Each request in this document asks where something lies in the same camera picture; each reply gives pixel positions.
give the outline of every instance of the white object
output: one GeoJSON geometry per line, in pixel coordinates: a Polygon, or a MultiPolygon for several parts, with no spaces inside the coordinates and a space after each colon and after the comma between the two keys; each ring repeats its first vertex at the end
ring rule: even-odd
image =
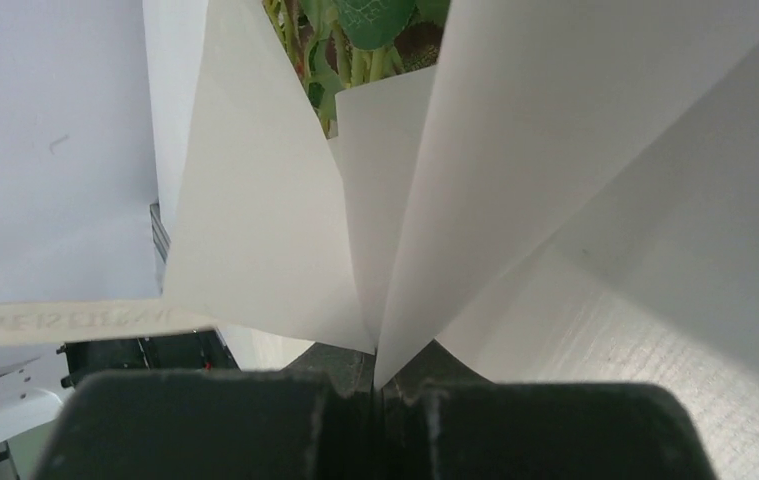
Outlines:
{"type": "Polygon", "coordinates": [[[0,442],[51,421],[72,389],[64,390],[64,355],[55,345],[0,348],[0,442]]]}
{"type": "Polygon", "coordinates": [[[147,92],[140,4],[0,0],[0,345],[211,324],[127,316],[174,316],[153,277],[147,92]]]}
{"type": "Polygon", "coordinates": [[[532,252],[759,42],[759,2],[453,2],[376,382],[532,252]]]}
{"type": "Polygon", "coordinates": [[[335,98],[336,160],[355,281],[365,325],[377,344],[434,79],[430,67],[335,98]]]}
{"type": "Polygon", "coordinates": [[[660,384],[759,478],[759,46],[439,339],[496,381],[660,384]]]}
{"type": "Polygon", "coordinates": [[[143,0],[161,222],[176,225],[208,0],[143,0]]]}
{"type": "Polygon", "coordinates": [[[340,176],[261,4],[208,5],[172,306],[373,351],[353,282],[340,176]]]}

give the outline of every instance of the white wall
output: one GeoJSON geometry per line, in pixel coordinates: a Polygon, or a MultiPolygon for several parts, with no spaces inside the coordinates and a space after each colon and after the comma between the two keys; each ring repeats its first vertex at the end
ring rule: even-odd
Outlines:
{"type": "Polygon", "coordinates": [[[0,0],[0,302],[156,294],[138,0],[0,0]]]}

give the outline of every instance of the plant stem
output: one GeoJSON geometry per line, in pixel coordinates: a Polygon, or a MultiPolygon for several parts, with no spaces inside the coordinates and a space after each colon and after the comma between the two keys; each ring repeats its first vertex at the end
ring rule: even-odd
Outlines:
{"type": "Polygon", "coordinates": [[[323,112],[320,112],[319,115],[320,115],[320,127],[323,129],[323,134],[326,135],[326,138],[329,138],[329,127],[331,126],[332,122],[323,112]]]}
{"type": "Polygon", "coordinates": [[[364,62],[364,56],[362,56],[362,53],[363,52],[361,50],[353,47],[352,77],[350,78],[353,87],[364,83],[364,67],[366,64],[364,62]]]}
{"type": "Polygon", "coordinates": [[[370,54],[370,52],[366,50],[360,50],[361,52],[361,58],[364,60],[364,79],[367,80],[370,78],[370,62],[373,58],[373,55],[370,54]]]}
{"type": "Polygon", "coordinates": [[[285,50],[288,52],[288,58],[291,59],[291,63],[296,65],[299,61],[297,54],[294,51],[294,23],[291,21],[291,16],[288,15],[288,9],[281,9],[282,19],[285,22],[285,50]]]}
{"type": "Polygon", "coordinates": [[[279,25],[279,17],[276,16],[274,11],[275,7],[273,2],[264,3],[264,11],[267,12],[267,16],[270,18],[270,23],[273,24],[273,30],[276,30],[276,36],[279,37],[279,41],[282,42],[282,46],[285,47],[285,51],[288,51],[288,43],[285,41],[285,34],[282,33],[282,27],[279,25]]]}
{"type": "Polygon", "coordinates": [[[400,74],[405,72],[405,65],[403,65],[403,59],[400,57],[400,52],[397,50],[397,47],[391,47],[390,55],[397,73],[400,74]]]}
{"type": "Polygon", "coordinates": [[[376,82],[382,80],[382,73],[384,71],[385,47],[380,47],[373,51],[373,59],[370,62],[370,81],[376,82]]]}
{"type": "Polygon", "coordinates": [[[338,56],[338,76],[341,77],[341,83],[348,87],[352,71],[350,58],[347,56],[347,44],[344,42],[344,34],[338,22],[332,23],[332,38],[335,40],[335,53],[338,56]]]}

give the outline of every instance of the black plastic part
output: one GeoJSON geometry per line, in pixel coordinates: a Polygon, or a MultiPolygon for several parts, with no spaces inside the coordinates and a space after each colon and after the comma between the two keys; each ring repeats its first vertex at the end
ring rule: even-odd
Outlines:
{"type": "Polygon", "coordinates": [[[297,371],[102,373],[65,407],[35,478],[715,478],[654,386],[431,385],[395,423],[370,420],[376,398],[297,371]]]}
{"type": "Polygon", "coordinates": [[[77,386],[85,377],[103,370],[237,369],[228,347],[214,330],[179,335],[68,343],[58,354],[67,357],[70,375],[64,388],[77,386]]]}

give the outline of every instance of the green plant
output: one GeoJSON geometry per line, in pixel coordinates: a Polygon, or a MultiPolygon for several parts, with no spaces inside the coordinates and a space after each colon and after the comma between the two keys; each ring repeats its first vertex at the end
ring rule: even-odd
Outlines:
{"type": "Polygon", "coordinates": [[[434,65],[450,0],[262,0],[323,131],[335,94],[434,65]]]}

